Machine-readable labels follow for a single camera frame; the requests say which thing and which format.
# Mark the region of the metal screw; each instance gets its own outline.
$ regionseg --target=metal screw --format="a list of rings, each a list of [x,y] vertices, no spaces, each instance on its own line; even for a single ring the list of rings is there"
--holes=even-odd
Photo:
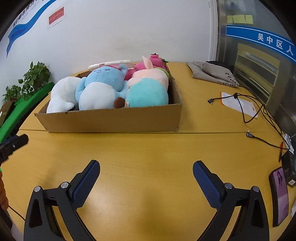
[[[41,189],[41,187],[37,186],[37,187],[34,188],[34,191],[35,191],[35,192],[39,192],[40,189]]]
[[[259,187],[254,186],[254,187],[253,187],[253,190],[254,190],[255,192],[259,192]]]
[[[69,183],[62,183],[61,184],[61,188],[66,188],[66,187],[68,187],[69,186]]]
[[[233,185],[231,183],[225,183],[225,187],[227,189],[231,189],[231,188],[233,188]]]

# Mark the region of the red pen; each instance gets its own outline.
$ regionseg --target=red pen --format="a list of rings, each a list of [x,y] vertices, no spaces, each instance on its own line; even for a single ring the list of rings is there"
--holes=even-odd
[[[279,153],[279,162],[281,161],[281,157],[282,157],[282,154],[283,154],[283,146],[284,146],[284,143],[282,142],[281,143],[281,149],[280,149],[280,153]]]

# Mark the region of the white smartphone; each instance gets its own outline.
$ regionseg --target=white smartphone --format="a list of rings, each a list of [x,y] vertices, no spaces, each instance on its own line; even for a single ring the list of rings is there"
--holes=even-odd
[[[104,65],[118,66],[120,64],[125,64],[128,69],[134,69],[135,68],[135,65],[133,64],[133,62],[131,60],[117,60],[117,61],[111,61],[111,62],[106,62],[106,63],[90,65],[88,67],[88,70],[93,71],[93,70],[95,70],[95,69],[97,69],[97,68],[99,68],[101,66],[104,66]]]

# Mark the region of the black box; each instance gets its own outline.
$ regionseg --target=black box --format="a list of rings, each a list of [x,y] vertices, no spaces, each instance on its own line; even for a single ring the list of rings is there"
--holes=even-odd
[[[281,158],[281,164],[283,166],[286,182],[290,187],[296,186],[296,158],[287,151]]]

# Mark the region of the potted plant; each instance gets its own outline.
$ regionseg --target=potted plant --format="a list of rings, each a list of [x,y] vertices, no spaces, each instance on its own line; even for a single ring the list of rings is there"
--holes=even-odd
[[[38,62],[33,65],[32,61],[29,71],[24,74],[24,79],[18,80],[20,84],[23,83],[22,98],[29,99],[35,92],[48,84],[49,77],[50,72],[44,63]]]
[[[20,94],[21,87],[17,85],[13,85],[11,88],[6,87],[6,94],[4,94],[4,99],[3,101],[11,101],[11,102],[16,102],[19,100],[21,97]]]

